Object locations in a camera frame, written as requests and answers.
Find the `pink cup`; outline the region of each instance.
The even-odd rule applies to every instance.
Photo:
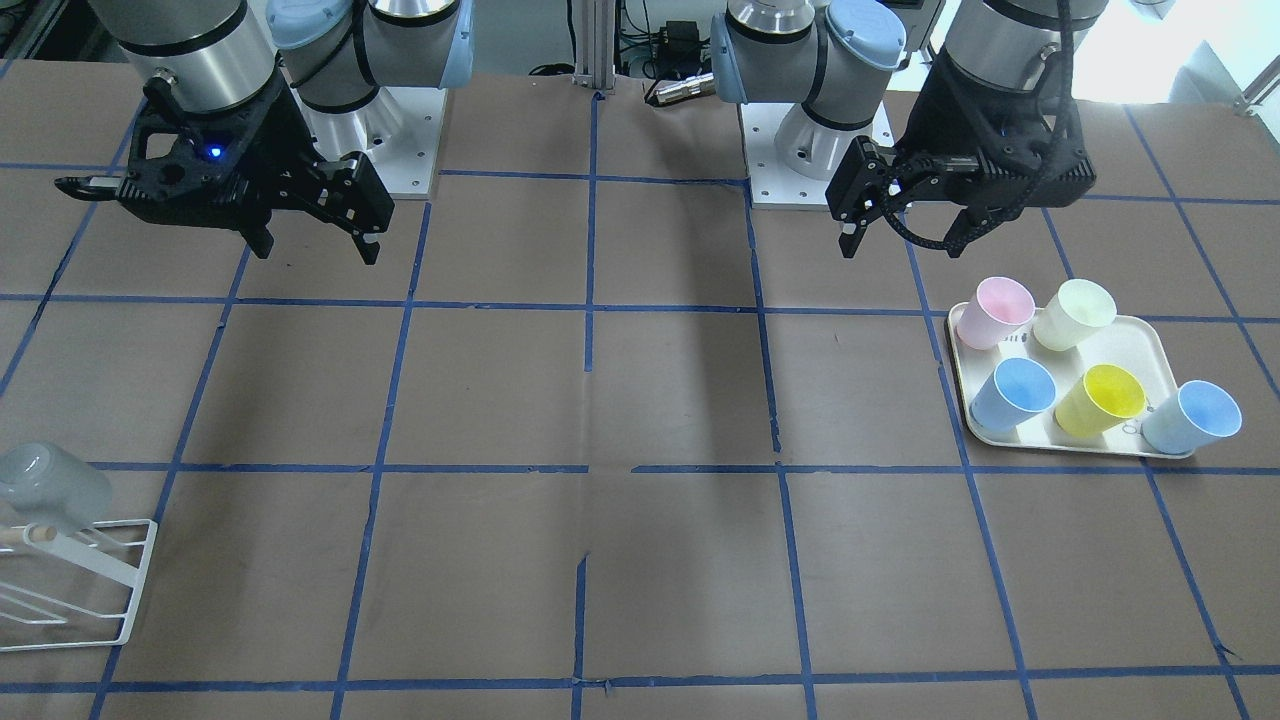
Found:
[[[1036,299],[1018,281],[1002,277],[978,283],[956,323],[956,336],[974,350],[991,350],[1036,315]]]

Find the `white rack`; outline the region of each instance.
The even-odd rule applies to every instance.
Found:
[[[145,528],[142,539],[116,539],[113,536],[137,537],[137,529]],[[0,646],[0,652],[22,650],[47,650],[55,647],[93,647],[124,644],[133,632],[133,621],[142,601],[142,588],[146,584],[147,569],[151,565],[151,551],[155,548],[156,524],[151,520],[113,520],[93,523],[87,530],[74,536],[59,534],[54,528],[27,525],[0,528],[0,568],[15,556],[36,550],[64,562],[76,565],[92,574],[92,579],[106,579],[124,585],[129,597],[120,612],[101,612],[72,602],[72,598],[58,598],[28,588],[0,580],[0,625],[17,623],[27,626],[74,626],[77,620],[90,620],[90,625],[110,626],[115,621],[118,632],[114,637],[87,637],[69,641],[40,638],[35,642]],[[116,556],[137,559],[133,565]]]

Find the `table surface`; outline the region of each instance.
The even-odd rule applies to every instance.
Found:
[[[1084,104],[1080,202],[845,261],[823,213],[749,206],[733,106],[620,82],[476,77],[365,268],[305,217],[257,260],[63,197],[120,172],[137,78],[0,69],[0,447],[56,442],[161,528],[133,639],[0,656],[0,716],[1280,717],[1254,120]],[[1244,430],[983,445],[942,322],[991,274],[1102,283]]]

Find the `black electrical box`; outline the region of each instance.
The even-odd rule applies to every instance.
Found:
[[[685,79],[703,72],[703,41],[698,23],[668,20],[658,29],[658,78]]]

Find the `white wire rack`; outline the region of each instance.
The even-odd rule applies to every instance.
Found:
[[[137,538],[138,529],[145,529],[142,539],[128,539]],[[118,539],[118,536],[124,536],[125,539]],[[52,528],[42,525],[0,528],[0,569],[19,555],[36,551],[44,556],[40,557],[42,561],[69,562],[91,573],[93,580],[106,579],[128,588],[128,601],[123,611],[102,612],[81,605],[87,603],[86,600],[54,597],[0,580],[0,625],[17,623],[28,630],[36,630],[24,633],[20,642],[0,646],[0,652],[111,646],[128,642],[142,601],[142,588],[151,565],[155,538],[156,524],[151,520],[95,523],[92,528],[74,536],[61,536]],[[134,560],[137,564],[122,557]],[[81,592],[76,594],[87,594],[92,584],[77,583],[76,587]],[[113,626],[116,629],[114,634],[104,630]],[[73,630],[72,639],[41,637],[44,633],[40,630],[54,628]]]

